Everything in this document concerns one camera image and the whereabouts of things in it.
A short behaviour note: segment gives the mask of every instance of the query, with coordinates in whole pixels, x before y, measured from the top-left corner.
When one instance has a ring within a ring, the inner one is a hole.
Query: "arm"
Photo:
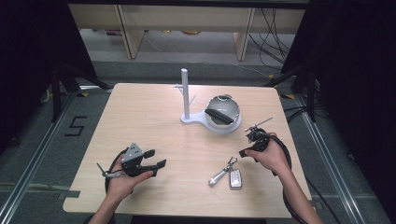
[[[116,162],[113,171],[121,169],[121,157]],[[121,203],[121,201],[126,198],[131,192],[134,190],[134,187],[142,182],[150,178],[153,175],[152,171],[145,172],[141,175],[130,177],[128,175],[121,175],[119,177],[112,178],[108,185],[107,195],[102,201],[102,204],[93,215],[90,220],[90,223],[98,224],[104,223],[107,224],[108,221],[113,216],[117,207]]]
[[[246,154],[260,162],[268,170],[277,174],[293,210],[307,223],[322,223],[320,217],[305,197],[294,173],[288,166],[282,148],[271,139],[263,152],[247,149]]]

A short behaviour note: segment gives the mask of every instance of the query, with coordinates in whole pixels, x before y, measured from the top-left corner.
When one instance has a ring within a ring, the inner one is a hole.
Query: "white stand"
[[[241,116],[239,115],[238,120],[235,122],[234,125],[231,125],[230,128],[221,129],[215,128],[209,124],[206,119],[205,111],[201,111],[199,113],[190,113],[190,103],[189,103],[189,80],[188,80],[188,71],[185,68],[181,69],[181,82],[182,85],[176,85],[176,88],[182,89],[183,93],[183,102],[184,102],[184,114],[181,115],[180,121],[183,124],[202,124],[204,125],[209,131],[218,134],[226,134],[235,131],[239,125],[241,124]]]

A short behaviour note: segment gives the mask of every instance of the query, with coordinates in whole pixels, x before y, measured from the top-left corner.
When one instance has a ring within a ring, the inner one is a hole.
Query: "keychain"
[[[238,159],[236,157],[231,157],[228,161],[227,165],[216,175],[214,175],[209,180],[210,186],[215,186],[225,174],[230,172],[230,189],[241,189],[242,187],[242,179],[241,173],[238,169],[233,168],[233,164],[236,163]]]

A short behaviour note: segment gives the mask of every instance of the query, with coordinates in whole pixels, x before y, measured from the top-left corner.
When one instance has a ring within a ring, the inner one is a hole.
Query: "table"
[[[290,217],[282,200],[280,181],[251,158],[238,151],[249,147],[245,128],[269,117],[261,127],[277,133],[288,147],[293,172],[311,200],[304,173],[277,92],[273,88],[189,87],[191,113],[205,109],[216,95],[230,94],[240,106],[242,122],[232,133],[215,134],[200,124],[180,122],[184,113],[180,91],[168,84],[117,84],[111,93],[70,190],[78,198],[66,198],[64,210],[94,213],[105,197],[104,183],[96,163],[108,168],[120,151],[137,143],[156,155],[143,165],[167,159],[156,177],[139,184],[117,213],[183,217]],[[243,187],[230,190],[228,176],[213,188],[208,180],[231,156],[242,173]]]

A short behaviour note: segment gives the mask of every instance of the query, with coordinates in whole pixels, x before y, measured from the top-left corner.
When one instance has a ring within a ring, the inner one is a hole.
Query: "forearm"
[[[90,224],[107,224],[114,215],[119,204],[119,200],[114,200],[106,196],[96,213],[91,218]]]
[[[278,176],[290,206],[299,217],[309,224],[322,223],[317,212],[312,207],[312,204],[303,193],[294,173],[291,170],[284,170],[280,172]]]

